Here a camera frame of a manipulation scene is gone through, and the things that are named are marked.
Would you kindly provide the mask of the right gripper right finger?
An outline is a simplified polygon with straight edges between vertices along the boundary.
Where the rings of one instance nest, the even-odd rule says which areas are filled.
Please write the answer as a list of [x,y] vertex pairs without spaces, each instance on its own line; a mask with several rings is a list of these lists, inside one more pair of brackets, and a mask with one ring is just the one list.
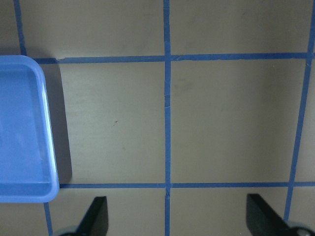
[[246,225],[252,236],[292,236],[291,228],[259,194],[248,194]]

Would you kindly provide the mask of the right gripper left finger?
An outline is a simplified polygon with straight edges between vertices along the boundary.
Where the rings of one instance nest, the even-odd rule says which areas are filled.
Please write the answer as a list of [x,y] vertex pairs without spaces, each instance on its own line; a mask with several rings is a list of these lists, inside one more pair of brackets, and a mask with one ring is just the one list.
[[107,198],[95,197],[75,233],[77,236],[105,236],[108,229]]

